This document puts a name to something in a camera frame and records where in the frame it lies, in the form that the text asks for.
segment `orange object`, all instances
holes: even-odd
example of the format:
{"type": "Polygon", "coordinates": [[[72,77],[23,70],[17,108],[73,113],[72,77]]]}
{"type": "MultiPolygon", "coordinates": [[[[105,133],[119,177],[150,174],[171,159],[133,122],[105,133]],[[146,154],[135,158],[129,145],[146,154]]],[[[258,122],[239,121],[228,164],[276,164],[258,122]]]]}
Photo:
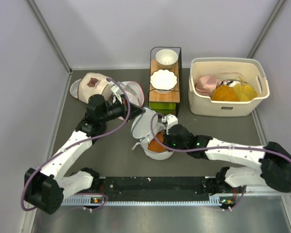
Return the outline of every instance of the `orange object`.
{"type": "MultiPolygon", "coordinates": [[[[164,141],[164,133],[163,132],[159,132],[156,137],[158,138],[158,140],[160,142],[164,141]]],[[[160,144],[158,144],[158,142],[153,138],[152,141],[149,143],[149,146],[147,147],[148,150],[153,151],[153,152],[164,152],[167,149],[162,147],[160,144]]]]}
{"type": "Polygon", "coordinates": [[[219,86],[213,92],[211,100],[214,101],[238,101],[238,97],[232,87],[227,85],[219,86]]]}

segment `green object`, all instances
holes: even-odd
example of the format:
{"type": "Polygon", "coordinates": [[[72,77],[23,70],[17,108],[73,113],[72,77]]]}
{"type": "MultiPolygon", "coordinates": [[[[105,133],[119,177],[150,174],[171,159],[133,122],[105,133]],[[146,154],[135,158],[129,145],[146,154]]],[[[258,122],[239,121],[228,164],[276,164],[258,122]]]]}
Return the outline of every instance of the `green object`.
{"type": "Polygon", "coordinates": [[[162,110],[175,110],[176,104],[175,103],[156,103],[150,102],[149,106],[151,109],[162,109],[162,110]]]}

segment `orange plush toy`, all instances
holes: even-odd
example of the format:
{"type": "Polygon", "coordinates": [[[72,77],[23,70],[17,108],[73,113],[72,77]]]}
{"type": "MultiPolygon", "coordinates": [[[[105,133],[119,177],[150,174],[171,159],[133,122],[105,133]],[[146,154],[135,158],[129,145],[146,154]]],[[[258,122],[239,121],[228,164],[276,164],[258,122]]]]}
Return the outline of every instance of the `orange plush toy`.
{"type": "Polygon", "coordinates": [[[214,101],[238,101],[238,97],[232,87],[227,85],[219,86],[213,92],[211,100],[214,101]]]}

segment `white wall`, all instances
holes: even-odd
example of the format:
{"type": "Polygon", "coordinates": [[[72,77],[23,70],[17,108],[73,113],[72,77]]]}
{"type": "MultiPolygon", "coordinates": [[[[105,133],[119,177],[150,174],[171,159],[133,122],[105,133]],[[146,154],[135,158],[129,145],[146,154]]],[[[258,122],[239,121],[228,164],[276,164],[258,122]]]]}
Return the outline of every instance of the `white wall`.
{"type": "Polygon", "coordinates": [[[255,59],[265,69],[270,96],[258,107],[268,139],[291,154],[291,0],[271,27],[255,59]]]}
{"type": "Polygon", "coordinates": [[[72,68],[149,67],[155,46],[246,57],[277,0],[35,0],[72,68]]]}
{"type": "Polygon", "coordinates": [[[0,0],[0,233],[18,231],[24,174],[46,158],[67,72],[25,0],[0,0]]]}

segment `basket label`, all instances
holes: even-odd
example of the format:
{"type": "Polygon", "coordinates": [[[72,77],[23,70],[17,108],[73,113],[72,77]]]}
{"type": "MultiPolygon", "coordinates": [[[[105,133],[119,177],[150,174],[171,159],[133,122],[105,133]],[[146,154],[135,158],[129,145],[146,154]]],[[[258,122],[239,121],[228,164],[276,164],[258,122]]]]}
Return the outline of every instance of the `basket label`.
{"type": "Polygon", "coordinates": [[[221,109],[232,110],[233,107],[222,107],[221,109]]]}

